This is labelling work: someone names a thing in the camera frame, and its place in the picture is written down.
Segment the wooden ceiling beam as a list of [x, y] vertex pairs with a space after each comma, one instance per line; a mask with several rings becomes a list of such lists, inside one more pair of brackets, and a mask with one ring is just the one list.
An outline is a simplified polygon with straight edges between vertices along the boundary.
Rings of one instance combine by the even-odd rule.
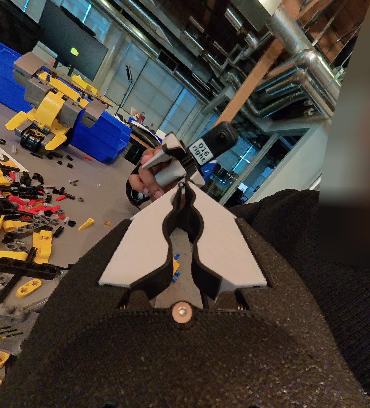
[[258, 86], [259, 82], [264, 78], [264, 75], [276, 62], [283, 49], [284, 46], [277, 39], [274, 39], [269, 48], [261, 56], [254, 69], [250, 72], [249, 76], [244, 80], [243, 84], [223, 110], [222, 114], [213, 125], [214, 127], [223, 121], [231, 122], [234, 119], [241, 107], [247, 101], [248, 97]]

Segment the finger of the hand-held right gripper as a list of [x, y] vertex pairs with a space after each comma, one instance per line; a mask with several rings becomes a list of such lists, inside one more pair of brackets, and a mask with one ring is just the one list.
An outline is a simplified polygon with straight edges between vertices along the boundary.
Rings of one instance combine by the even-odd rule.
[[174, 133], [166, 134], [165, 137], [163, 138], [163, 150], [171, 151], [178, 149], [186, 151], [186, 147], [180, 140], [178, 140]]
[[155, 149], [147, 149], [141, 160], [141, 168], [147, 170], [161, 163], [169, 162], [171, 170], [184, 170], [181, 160], [187, 157], [187, 151], [182, 147], [169, 149], [165, 145]]

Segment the pile of building block pieces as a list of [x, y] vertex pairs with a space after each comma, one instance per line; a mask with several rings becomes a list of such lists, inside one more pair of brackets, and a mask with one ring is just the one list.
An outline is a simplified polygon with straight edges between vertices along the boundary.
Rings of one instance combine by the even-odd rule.
[[[72, 169], [57, 164], [57, 159], [39, 159], [21, 146], [14, 158], [27, 173], [38, 173], [46, 185], [75, 196], [55, 201], [75, 226], [52, 225], [52, 218], [37, 219], [32, 213], [5, 208], [0, 211], [0, 273], [10, 276], [0, 289], [0, 351], [9, 354], [5, 362], [8, 381], [27, 376], [67, 349], [77, 340], [74, 350], [83, 350], [86, 342], [97, 340], [85, 330], [118, 308], [120, 290], [100, 286], [98, 281], [118, 245], [114, 231], [126, 213], [119, 204], [126, 200], [126, 175], [120, 178], [115, 168], [85, 160], [88, 154], [74, 154]], [[4, 224], [30, 220], [13, 231]]]

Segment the yellow boxes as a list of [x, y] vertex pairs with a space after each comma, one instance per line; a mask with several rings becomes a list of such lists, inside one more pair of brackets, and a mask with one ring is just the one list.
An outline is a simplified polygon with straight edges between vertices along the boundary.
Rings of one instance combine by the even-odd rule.
[[91, 84], [85, 82], [79, 75], [73, 75], [72, 81], [77, 84], [80, 88], [85, 89], [88, 92], [95, 94], [96, 96], [101, 96], [100, 91], [94, 88]]

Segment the blue storage bin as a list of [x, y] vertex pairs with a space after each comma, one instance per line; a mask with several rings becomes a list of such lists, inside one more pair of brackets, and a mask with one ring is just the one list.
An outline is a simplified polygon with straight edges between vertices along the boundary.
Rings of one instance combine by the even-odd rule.
[[[31, 109], [24, 100], [25, 88], [14, 79], [14, 62], [20, 57], [21, 54], [0, 43], [0, 103], [17, 113]], [[110, 162], [126, 149], [131, 128], [107, 111], [91, 128], [80, 119], [69, 133], [72, 146], [100, 162]]]

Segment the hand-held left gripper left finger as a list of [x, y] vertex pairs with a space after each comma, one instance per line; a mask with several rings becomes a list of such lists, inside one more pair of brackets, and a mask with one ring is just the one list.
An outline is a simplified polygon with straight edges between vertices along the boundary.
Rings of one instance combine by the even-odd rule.
[[98, 284], [156, 298], [172, 281], [173, 250], [170, 236], [177, 227], [182, 191], [174, 188], [125, 220], [127, 228]]

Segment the wooden background desk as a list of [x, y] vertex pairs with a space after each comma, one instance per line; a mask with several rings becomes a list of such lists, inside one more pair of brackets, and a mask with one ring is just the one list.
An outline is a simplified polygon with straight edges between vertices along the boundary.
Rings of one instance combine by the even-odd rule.
[[[101, 94], [101, 96], [96, 96], [95, 94], [86, 91], [85, 89], [80, 88], [77, 84], [75, 84], [72, 81], [72, 76], [67, 76], [66, 74], [56, 70], [56, 69], [52, 69], [52, 66], [48, 66], [47, 67], [47, 72], [56, 80], [64, 83], [65, 85], [67, 85], [68, 87], [70, 87], [72, 90], [76, 91], [79, 94], [79, 98], [81, 100], [85, 99], [88, 100], [90, 102], [92, 102], [93, 100], [98, 100], [100, 101], [102, 104], [104, 104], [106, 106], [106, 108], [108, 107], [113, 107], [113, 103], [107, 99], [105, 96], [103, 96]], [[89, 80], [84, 79], [81, 75], [79, 75], [85, 82], [89, 83]]]

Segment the person's right hand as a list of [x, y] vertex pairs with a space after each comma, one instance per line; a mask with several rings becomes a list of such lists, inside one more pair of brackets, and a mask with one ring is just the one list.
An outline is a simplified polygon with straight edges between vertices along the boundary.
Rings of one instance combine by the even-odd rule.
[[138, 170], [138, 175], [134, 176], [134, 179], [131, 181], [132, 188], [144, 195], [148, 194], [148, 197], [151, 201], [155, 201], [158, 198], [162, 197], [162, 195], [172, 189], [173, 186], [173, 183], [171, 183], [168, 186], [162, 187], [155, 178], [155, 175], [157, 173], [169, 166], [171, 160], [156, 164], [147, 169], [143, 168], [143, 166], [145, 166], [146, 163], [150, 161], [154, 156], [156, 156], [161, 150], [162, 147], [159, 146], [155, 149], [148, 149], [143, 153], [141, 166]]

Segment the yellow grey toy robot model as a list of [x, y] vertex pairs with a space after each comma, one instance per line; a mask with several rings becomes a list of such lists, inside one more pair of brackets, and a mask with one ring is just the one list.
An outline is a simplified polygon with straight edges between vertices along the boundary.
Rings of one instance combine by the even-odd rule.
[[24, 99], [31, 110], [20, 111], [6, 124], [20, 138], [23, 148], [41, 154], [63, 145], [79, 117], [91, 128], [106, 110], [98, 100], [81, 100], [76, 91], [47, 72], [48, 66], [33, 52], [14, 62], [14, 79], [24, 86]]

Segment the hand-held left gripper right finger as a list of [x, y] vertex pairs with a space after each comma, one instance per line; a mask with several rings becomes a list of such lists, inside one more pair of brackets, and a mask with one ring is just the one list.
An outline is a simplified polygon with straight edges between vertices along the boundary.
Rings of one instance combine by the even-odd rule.
[[236, 219], [193, 183], [185, 184], [185, 230], [193, 244], [191, 274], [200, 292], [212, 300], [223, 292], [268, 286]]

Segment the black television screen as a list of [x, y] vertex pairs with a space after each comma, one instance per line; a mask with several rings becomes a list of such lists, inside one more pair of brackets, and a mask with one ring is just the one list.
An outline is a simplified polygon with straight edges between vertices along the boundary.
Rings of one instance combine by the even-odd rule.
[[39, 19], [39, 41], [52, 50], [57, 59], [93, 81], [108, 53], [82, 23], [52, 1], [46, 1]]

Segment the silver ventilation ducts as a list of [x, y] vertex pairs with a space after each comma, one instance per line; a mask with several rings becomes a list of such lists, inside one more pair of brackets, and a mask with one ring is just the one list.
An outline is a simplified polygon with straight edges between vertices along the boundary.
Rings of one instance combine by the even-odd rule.
[[268, 23], [270, 33], [284, 49], [254, 91], [266, 88], [270, 94], [278, 94], [289, 85], [300, 87], [320, 114], [330, 120], [341, 84], [296, 23], [298, 9], [288, 3], [279, 2]]

